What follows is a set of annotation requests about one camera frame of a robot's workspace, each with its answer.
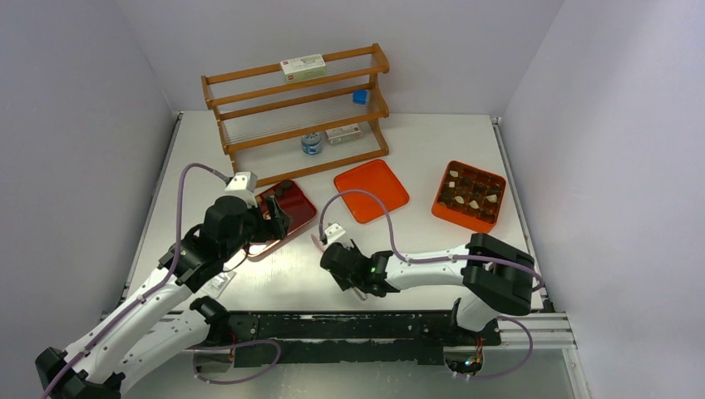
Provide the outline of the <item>dark red tray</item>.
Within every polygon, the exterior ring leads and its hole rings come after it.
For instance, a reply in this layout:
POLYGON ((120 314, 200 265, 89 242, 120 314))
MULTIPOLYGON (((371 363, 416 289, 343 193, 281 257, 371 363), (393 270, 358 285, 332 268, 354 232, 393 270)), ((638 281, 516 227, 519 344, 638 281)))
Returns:
POLYGON ((291 241, 318 215, 317 208, 296 182, 293 180, 282 180, 255 196, 258 204, 261 205, 262 215, 266 219, 269 218, 269 213, 264 199, 272 195, 277 199, 284 213, 292 218, 292 223, 284 239, 270 240, 263 244, 251 244, 249 246, 247 256, 249 260, 254 262, 265 258, 288 241, 291 241))

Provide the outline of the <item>pink tongs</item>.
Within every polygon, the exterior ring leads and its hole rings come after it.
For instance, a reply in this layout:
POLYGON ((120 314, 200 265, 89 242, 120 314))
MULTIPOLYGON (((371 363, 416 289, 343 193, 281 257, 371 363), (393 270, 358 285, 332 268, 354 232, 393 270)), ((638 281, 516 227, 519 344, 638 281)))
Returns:
MULTIPOLYGON (((313 241, 313 245, 322 254, 326 249, 325 245, 319 240, 319 237, 316 234, 311 234, 310 238, 313 241)), ((350 288, 349 290, 358 298, 359 301, 365 302, 367 300, 367 294, 362 293, 358 288, 350 288)))

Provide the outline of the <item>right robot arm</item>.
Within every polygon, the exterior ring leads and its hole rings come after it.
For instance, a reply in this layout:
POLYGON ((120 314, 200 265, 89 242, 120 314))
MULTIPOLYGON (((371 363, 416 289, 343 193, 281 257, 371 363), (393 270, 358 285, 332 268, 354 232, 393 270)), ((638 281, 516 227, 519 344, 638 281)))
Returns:
POLYGON ((534 258, 489 234, 473 234, 468 244, 435 253, 396 255, 388 250, 369 257, 353 241, 330 242, 320 266, 340 289, 379 298, 426 286, 466 288, 448 323, 451 338, 460 344, 470 343, 501 315, 528 315, 540 287, 534 258))

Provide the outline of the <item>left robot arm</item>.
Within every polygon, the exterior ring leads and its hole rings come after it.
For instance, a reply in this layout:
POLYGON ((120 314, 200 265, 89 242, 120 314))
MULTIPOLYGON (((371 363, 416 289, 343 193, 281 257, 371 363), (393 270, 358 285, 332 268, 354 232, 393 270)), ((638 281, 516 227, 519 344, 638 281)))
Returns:
POLYGON ((35 360, 45 398, 119 398, 164 362, 196 345, 217 346, 230 333, 229 314, 212 297, 197 298, 172 322, 172 309, 220 274, 250 244, 283 239, 291 218, 275 197, 218 198, 202 224, 165 254, 141 288, 98 326, 66 349, 49 347, 35 360))

